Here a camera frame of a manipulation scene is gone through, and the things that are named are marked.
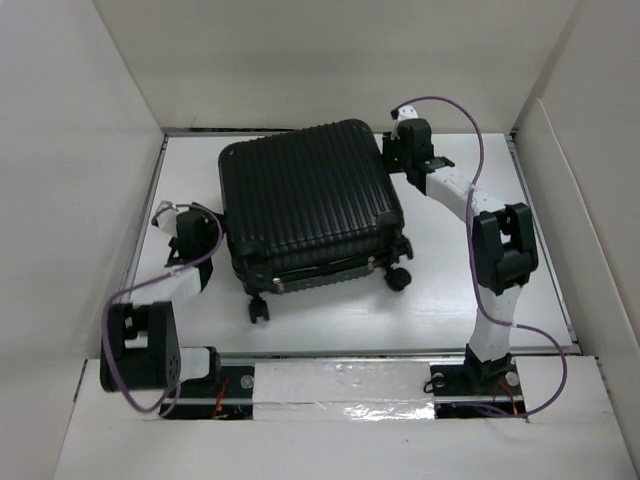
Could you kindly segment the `black hard-shell suitcase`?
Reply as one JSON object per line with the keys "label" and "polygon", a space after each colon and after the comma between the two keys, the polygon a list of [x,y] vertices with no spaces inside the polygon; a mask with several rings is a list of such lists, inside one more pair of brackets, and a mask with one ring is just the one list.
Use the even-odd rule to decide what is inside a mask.
{"label": "black hard-shell suitcase", "polygon": [[371,128],[362,120],[239,141],[218,156],[231,264],[251,300],[252,323],[270,318],[262,294],[365,277],[389,289],[412,281],[404,213]]}

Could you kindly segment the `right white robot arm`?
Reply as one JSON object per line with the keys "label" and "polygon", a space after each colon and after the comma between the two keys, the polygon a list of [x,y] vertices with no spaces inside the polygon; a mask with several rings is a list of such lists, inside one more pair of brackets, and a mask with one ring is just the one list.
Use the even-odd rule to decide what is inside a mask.
{"label": "right white robot arm", "polygon": [[489,195],[448,158],[436,156],[431,126],[416,115],[398,116],[383,136],[382,155],[391,172],[404,173],[420,193],[464,222],[477,310],[456,380],[484,393],[511,367],[517,302],[539,265],[532,211]]}

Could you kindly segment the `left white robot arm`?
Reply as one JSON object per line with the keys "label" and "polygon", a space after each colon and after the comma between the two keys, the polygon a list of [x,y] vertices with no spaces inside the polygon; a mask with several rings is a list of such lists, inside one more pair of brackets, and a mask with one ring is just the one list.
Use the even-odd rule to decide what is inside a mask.
{"label": "left white robot arm", "polygon": [[212,257],[226,233],[224,216],[197,204],[163,202],[150,220],[168,236],[163,273],[109,302],[101,348],[100,383],[107,392],[162,389],[179,384],[181,353],[174,307],[201,293]]}

